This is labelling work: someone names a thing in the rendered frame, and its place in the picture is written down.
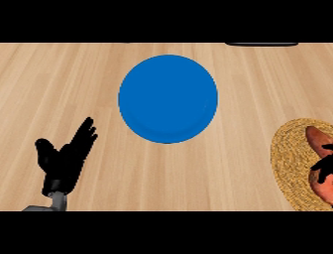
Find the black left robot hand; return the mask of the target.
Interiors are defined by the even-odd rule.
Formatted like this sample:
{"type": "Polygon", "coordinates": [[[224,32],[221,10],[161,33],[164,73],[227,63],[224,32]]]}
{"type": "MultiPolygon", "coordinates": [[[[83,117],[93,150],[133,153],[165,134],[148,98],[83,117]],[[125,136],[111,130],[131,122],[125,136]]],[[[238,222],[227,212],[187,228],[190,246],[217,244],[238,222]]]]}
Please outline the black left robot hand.
{"type": "Polygon", "coordinates": [[[97,138],[93,119],[89,117],[77,131],[72,141],[56,149],[53,143],[41,138],[35,141],[38,165],[46,172],[43,195],[59,191],[69,194],[77,186],[84,161],[97,138]]]}

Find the woven straw placemat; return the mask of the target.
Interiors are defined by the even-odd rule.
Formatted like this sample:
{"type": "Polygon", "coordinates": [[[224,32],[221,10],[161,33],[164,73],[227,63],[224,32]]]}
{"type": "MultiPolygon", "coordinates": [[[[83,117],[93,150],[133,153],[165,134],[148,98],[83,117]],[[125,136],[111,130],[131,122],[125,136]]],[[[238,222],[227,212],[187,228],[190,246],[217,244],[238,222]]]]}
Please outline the woven straw placemat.
{"type": "Polygon", "coordinates": [[[291,206],[298,211],[333,211],[313,191],[310,167],[320,160],[306,137],[306,128],[314,126],[333,138],[333,124],[312,118],[288,121],[275,132],[270,162],[278,186],[291,206]]]}

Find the blue plate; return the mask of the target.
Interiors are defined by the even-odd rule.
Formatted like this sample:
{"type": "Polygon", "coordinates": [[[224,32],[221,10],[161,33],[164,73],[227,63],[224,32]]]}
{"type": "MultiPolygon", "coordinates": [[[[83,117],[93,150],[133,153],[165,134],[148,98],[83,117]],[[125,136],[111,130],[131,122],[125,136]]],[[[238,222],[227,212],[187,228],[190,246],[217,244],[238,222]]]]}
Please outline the blue plate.
{"type": "Polygon", "coordinates": [[[218,108],[218,89],[204,66],[189,58],[161,55],[127,73],[118,108],[131,131],[159,144],[182,143],[210,126],[218,108]]]}

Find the dark flat appliance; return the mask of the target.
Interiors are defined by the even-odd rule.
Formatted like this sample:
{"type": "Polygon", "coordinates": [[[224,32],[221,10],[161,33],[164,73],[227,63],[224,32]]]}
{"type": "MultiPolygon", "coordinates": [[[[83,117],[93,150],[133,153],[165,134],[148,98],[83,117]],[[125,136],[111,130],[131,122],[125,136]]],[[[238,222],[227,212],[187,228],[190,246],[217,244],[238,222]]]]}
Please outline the dark flat appliance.
{"type": "Polygon", "coordinates": [[[235,47],[294,47],[298,43],[226,43],[235,47]]]}

